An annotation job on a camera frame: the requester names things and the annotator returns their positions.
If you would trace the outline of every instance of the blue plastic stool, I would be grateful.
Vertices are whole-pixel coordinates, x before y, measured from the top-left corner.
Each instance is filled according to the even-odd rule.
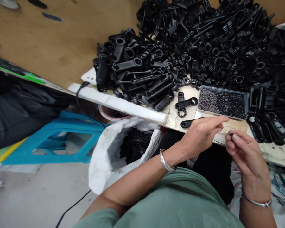
[[[21,165],[21,164],[47,164],[47,163],[66,163],[83,162],[89,163],[91,156],[87,156],[89,150],[98,141],[104,127],[98,122],[88,122],[89,117],[62,111],[59,118],[48,123],[39,131],[32,134],[25,140],[10,156],[2,162],[3,165]],[[58,140],[57,132],[72,132],[91,134],[91,137],[72,155],[58,155],[47,147],[46,154],[33,154],[36,148],[44,148],[44,144],[52,143]]]

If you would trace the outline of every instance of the silver bracelet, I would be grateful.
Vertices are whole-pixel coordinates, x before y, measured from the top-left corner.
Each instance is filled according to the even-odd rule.
[[[243,192],[243,188],[242,188],[242,195],[245,197],[246,200],[248,200],[249,202],[251,202],[252,204],[254,204],[255,206],[260,206],[260,207],[270,207],[270,205],[272,204],[272,199],[270,198],[270,200],[268,202],[265,202],[263,204],[258,203],[253,201],[252,199],[249,199]]]
[[[159,150],[159,156],[161,157],[161,162],[163,164],[163,166],[165,167],[165,169],[169,172],[175,172],[176,171],[176,166],[171,167],[169,166],[169,164],[166,162],[166,160],[164,159],[164,156],[162,155],[162,153],[165,151],[165,149],[160,149]]]

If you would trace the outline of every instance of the hand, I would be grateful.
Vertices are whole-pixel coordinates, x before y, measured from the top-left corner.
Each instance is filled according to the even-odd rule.
[[[181,141],[164,152],[164,158],[167,163],[174,166],[196,157],[208,149],[212,145],[215,134],[223,129],[222,123],[228,120],[229,118],[225,116],[194,120]]]
[[[226,134],[226,149],[241,170],[244,194],[253,201],[268,202],[271,182],[258,142],[242,131],[231,130]]]

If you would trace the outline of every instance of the gray floor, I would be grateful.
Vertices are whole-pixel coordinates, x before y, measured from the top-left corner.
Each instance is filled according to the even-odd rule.
[[[36,173],[0,172],[0,228],[55,228],[65,210],[88,192],[88,164],[42,165]],[[96,195],[89,193],[62,220],[72,227]]]

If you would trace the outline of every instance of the power cord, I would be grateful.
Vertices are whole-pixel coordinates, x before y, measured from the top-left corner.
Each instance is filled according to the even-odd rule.
[[[77,203],[75,203],[73,206],[71,206],[69,209],[67,209],[67,210],[62,214],[61,218],[59,219],[59,222],[58,222],[57,225],[56,225],[56,228],[59,227],[59,225],[60,225],[60,223],[61,223],[61,221],[62,221],[64,215],[65,215],[69,210],[71,210],[74,206],[76,206],[76,204],[78,204],[87,194],[89,194],[90,191],[88,191],[80,200],[77,201]]]
[[[82,106],[81,106],[80,103],[79,103],[78,95],[79,95],[80,90],[81,90],[82,88],[88,86],[89,84],[90,84],[89,82],[83,82],[83,83],[81,84],[81,86],[79,87],[79,89],[78,89],[77,92],[76,92],[76,103],[77,103],[77,105],[80,107],[80,109],[81,109],[88,117],[90,117],[91,119],[93,119],[93,120],[95,120],[96,122],[100,123],[100,124],[104,127],[104,129],[105,129],[105,125],[103,124],[103,122],[101,122],[101,121],[95,119],[93,116],[91,116],[89,113],[87,113],[87,112],[82,108]]]
[[[83,83],[81,84],[81,86],[79,87],[79,89],[78,89],[77,92],[76,92],[76,103],[77,103],[77,105],[80,107],[80,109],[81,109],[88,117],[90,117],[90,118],[93,119],[94,121],[100,123],[100,124],[104,127],[104,129],[105,129],[105,125],[104,125],[101,121],[95,119],[93,116],[91,116],[89,113],[87,113],[87,112],[82,108],[82,106],[81,106],[80,103],[79,103],[78,95],[79,95],[80,90],[81,90],[82,88],[88,86],[89,84],[90,84],[89,82],[83,82]],[[91,190],[89,190],[80,200],[78,200],[73,206],[71,206],[69,209],[67,209],[67,210],[62,214],[61,218],[59,219],[59,222],[58,222],[57,225],[56,225],[56,228],[59,227],[59,225],[60,225],[60,223],[61,223],[61,221],[62,221],[64,215],[65,215],[69,210],[71,210],[74,206],[76,206],[76,204],[78,204],[84,197],[86,197],[86,195],[89,194],[90,191],[91,191]]]

